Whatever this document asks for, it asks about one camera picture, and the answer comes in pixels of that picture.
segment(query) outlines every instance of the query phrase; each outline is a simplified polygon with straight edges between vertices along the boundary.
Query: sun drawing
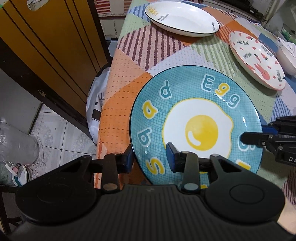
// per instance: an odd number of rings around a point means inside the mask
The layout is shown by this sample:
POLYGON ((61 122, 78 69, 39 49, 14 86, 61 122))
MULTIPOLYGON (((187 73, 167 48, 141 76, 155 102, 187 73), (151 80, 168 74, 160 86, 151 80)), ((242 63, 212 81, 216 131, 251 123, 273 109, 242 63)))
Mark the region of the sun drawing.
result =
POLYGON ((148 10, 149 10, 149 12, 150 12, 151 14, 153 14, 153 15, 155 15, 155 16, 158 15, 158 12, 157 12, 153 7, 149 7, 148 10))

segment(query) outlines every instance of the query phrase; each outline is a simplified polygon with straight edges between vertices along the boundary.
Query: ribbed black surface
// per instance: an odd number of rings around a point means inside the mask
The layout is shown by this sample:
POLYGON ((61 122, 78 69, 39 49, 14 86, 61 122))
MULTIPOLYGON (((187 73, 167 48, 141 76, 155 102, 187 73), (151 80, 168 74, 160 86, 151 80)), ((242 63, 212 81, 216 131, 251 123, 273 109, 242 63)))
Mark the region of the ribbed black surface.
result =
POLYGON ((257 226, 225 222, 209 212, 199 197, 181 194, 173 185, 125 185, 117 194, 104 195, 79 220, 54 227, 26 222, 10 239, 279 241, 291 237, 275 222, 257 226))

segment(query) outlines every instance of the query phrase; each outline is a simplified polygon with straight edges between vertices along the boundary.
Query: brown door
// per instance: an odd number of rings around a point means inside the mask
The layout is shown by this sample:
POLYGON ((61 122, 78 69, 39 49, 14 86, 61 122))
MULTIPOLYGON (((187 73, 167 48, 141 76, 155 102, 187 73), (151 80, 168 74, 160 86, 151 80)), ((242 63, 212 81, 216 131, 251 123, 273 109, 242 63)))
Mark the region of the brown door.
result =
POLYGON ((8 0, 0 21, 0 68, 87 132, 89 89, 110 64, 93 0, 49 0, 36 11, 26 0, 8 0))

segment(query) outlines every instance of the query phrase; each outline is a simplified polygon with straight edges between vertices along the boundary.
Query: egg yolk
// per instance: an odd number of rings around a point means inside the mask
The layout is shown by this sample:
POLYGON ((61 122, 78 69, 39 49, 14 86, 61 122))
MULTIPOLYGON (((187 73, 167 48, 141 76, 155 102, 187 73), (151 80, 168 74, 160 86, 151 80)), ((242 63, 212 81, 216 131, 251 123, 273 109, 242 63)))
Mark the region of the egg yolk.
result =
POLYGON ((196 115, 186 124, 185 136, 188 144, 196 150, 211 149, 218 139, 218 126, 207 115, 196 115))

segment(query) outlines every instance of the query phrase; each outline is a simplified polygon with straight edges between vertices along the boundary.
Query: teal plate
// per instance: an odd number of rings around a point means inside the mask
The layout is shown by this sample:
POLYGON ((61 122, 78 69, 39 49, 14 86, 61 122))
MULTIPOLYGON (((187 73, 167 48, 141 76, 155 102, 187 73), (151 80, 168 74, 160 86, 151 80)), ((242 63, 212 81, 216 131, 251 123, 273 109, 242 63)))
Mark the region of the teal plate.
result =
MULTIPOLYGON (((177 184, 165 146, 209 158, 218 153, 256 173, 262 148, 244 145, 245 131, 262 132, 248 95, 232 79, 201 66, 178 66, 152 79, 139 92, 130 119, 130 139, 137 161, 152 184, 177 184)), ((209 185, 201 173, 202 188, 209 185)))

